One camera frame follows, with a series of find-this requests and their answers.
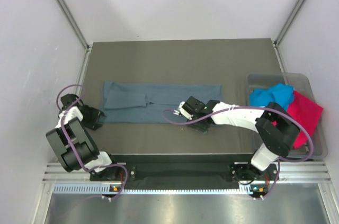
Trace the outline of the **grey-blue t-shirt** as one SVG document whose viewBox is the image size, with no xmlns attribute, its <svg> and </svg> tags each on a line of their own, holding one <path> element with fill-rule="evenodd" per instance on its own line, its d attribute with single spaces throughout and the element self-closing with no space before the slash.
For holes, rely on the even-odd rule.
<svg viewBox="0 0 339 224">
<path fill-rule="evenodd" d="M 118 83 L 102 87 L 102 123 L 166 123 L 162 112 L 175 110 L 190 96 L 203 103 L 224 99 L 219 84 Z"/>
</svg>

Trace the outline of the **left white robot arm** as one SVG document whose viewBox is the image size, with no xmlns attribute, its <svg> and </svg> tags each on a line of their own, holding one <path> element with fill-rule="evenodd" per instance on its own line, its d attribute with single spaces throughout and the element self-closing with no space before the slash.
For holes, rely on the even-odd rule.
<svg viewBox="0 0 339 224">
<path fill-rule="evenodd" d="M 109 180 L 116 179 L 120 167 L 105 151 L 99 151 L 87 129 L 97 130 L 103 126 L 101 110 L 85 105 L 75 94 L 60 98 L 61 111 L 58 124 L 46 133 L 57 160 L 67 172 L 78 171 L 83 167 L 94 172 L 102 172 Z"/>
</svg>

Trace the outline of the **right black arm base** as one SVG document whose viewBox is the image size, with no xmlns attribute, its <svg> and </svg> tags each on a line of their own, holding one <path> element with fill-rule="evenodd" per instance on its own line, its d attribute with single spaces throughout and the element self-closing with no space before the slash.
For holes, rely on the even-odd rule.
<svg viewBox="0 0 339 224">
<path fill-rule="evenodd" d="M 276 164 L 270 164 L 264 171 L 259 170 L 249 163 L 233 163 L 230 165 L 230 173 L 234 181 L 265 182 L 267 178 L 273 181 L 277 174 Z"/>
</svg>

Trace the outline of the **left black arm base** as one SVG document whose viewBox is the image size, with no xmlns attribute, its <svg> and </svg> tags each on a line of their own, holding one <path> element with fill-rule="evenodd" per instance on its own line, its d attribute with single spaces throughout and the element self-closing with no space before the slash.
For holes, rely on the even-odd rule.
<svg viewBox="0 0 339 224">
<path fill-rule="evenodd" d="M 92 172 L 90 181 L 93 182 L 118 182 L 127 177 L 127 181 L 134 180 L 136 176 L 136 163 L 117 163 L 115 167 L 105 168 L 100 172 Z"/>
</svg>

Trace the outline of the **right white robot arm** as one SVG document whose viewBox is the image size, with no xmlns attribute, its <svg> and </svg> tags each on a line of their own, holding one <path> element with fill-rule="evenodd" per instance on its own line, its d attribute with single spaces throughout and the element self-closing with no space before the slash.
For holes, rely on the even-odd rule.
<svg viewBox="0 0 339 224">
<path fill-rule="evenodd" d="M 253 154 L 247 166 L 248 175 L 257 180 L 266 174 L 269 165 L 280 157 L 287 157 L 300 129 L 290 120 L 291 116 L 277 103 L 270 102 L 269 110 L 230 105 L 217 100 L 206 104 L 189 97 L 181 102 L 174 114 L 183 116 L 187 122 L 201 118 L 191 124 L 195 129 L 206 132 L 214 125 L 230 125 L 257 133 L 263 143 Z"/>
</svg>

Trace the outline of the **bright blue t-shirt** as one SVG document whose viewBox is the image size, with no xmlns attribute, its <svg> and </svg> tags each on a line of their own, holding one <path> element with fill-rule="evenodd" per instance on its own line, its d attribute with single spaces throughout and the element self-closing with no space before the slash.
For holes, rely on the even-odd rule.
<svg viewBox="0 0 339 224">
<path fill-rule="evenodd" d="M 294 88 L 281 83 L 268 89 L 256 88 L 249 96 L 250 106 L 268 106 L 270 102 L 275 102 L 284 110 L 288 109 L 293 100 Z"/>
</svg>

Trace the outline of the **magenta t-shirt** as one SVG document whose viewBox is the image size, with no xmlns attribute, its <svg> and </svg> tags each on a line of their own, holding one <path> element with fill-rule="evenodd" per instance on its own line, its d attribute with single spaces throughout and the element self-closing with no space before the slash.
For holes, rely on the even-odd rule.
<svg viewBox="0 0 339 224">
<path fill-rule="evenodd" d="M 312 137 L 324 108 L 297 91 L 293 91 L 293 95 L 294 100 L 289 104 L 287 112 L 300 123 Z"/>
</svg>

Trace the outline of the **right aluminium frame post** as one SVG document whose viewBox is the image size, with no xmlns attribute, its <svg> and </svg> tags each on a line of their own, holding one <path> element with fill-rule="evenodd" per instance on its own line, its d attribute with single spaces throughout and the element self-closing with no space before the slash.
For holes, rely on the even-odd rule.
<svg viewBox="0 0 339 224">
<path fill-rule="evenodd" d="M 291 12 L 289 13 L 286 21 L 284 22 L 284 24 L 282 26 L 282 29 L 279 31 L 278 36 L 273 41 L 273 46 L 275 48 L 277 48 L 280 45 L 280 43 L 283 41 L 284 37 L 286 36 L 286 34 L 288 33 L 290 27 L 292 26 L 294 20 L 296 19 L 296 17 L 300 13 L 305 2 L 306 2 L 306 0 L 296 0 Z"/>
</svg>

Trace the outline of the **aluminium frame post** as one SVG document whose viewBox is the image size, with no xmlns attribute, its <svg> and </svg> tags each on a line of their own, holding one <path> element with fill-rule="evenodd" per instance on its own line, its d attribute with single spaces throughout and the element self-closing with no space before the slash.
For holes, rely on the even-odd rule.
<svg viewBox="0 0 339 224">
<path fill-rule="evenodd" d="M 279 31 L 278 36 L 273 41 L 273 46 L 275 48 L 277 48 L 280 45 L 280 43 L 283 41 L 284 37 L 286 36 L 286 34 L 288 33 L 290 27 L 292 26 L 294 20 L 296 19 L 296 17 L 300 13 L 305 2 L 306 2 L 306 0 L 296 0 L 291 12 L 289 13 L 286 21 L 284 22 L 284 24 L 282 26 L 282 29 Z"/>
<path fill-rule="evenodd" d="M 61 9 L 64 17 L 66 18 L 66 21 L 68 22 L 68 24 L 70 25 L 70 27 L 72 28 L 73 32 L 75 33 L 77 39 L 79 40 L 80 44 L 82 45 L 82 47 L 88 51 L 90 48 L 90 45 L 87 43 L 84 35 L 82 34 L 78 24 L 76 23 L 69 7 L 67 6 L 65 0 L 55 0 L 56 3 L 58 4 L 59 8 Z"/>
</svg>

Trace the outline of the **front aluminium rail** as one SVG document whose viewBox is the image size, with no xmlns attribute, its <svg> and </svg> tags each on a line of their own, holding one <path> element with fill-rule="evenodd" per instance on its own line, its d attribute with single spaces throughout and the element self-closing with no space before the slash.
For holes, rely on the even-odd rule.
<svg viewBox="0 0 339 224">
<path fill-rule="evenodd" d="M 42 180 L 47 183 L 84 183 L 90 180 L 90 175 L 85 171 L 68 173 L 59 163 L 50 163 Z M 279 183 L 330 183 L 331 181 L 324 162 L 280 163 Z"/>
</svg>

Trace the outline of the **left aluminium frame post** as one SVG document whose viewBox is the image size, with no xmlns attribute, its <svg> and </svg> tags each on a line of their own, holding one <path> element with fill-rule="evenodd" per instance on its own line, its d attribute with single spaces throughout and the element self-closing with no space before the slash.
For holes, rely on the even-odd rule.
<svg viewBox="0 0 339 224">
<path fill-rule="evenodd" d="M 66 21 L 68 22 L 68 24 L 70 25 L 70 27 L 72 28 L 73 32 L 75 33 L 77 39 L 79 40 L 80 44 L 82 45 L 82 47 L 88 51 L 90 48 L 90 45 L 87 43 L 84 35 L 82 34 L 78 24 L 76 23 L 69 7 L 67 6 L 65 0 L 55 0 L 56 3 L 58 4 L 59 8 L 61 9 L 64 17 L 66 18 Z"/>
</svg>

